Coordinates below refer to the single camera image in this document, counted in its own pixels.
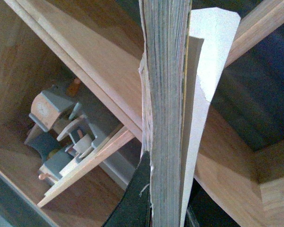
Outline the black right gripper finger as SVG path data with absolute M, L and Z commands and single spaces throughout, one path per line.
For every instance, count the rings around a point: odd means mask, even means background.
M 150 153 L 146 151 L 122 199 L 103 226 L 149 227 L 151 225 L 150 172 Z

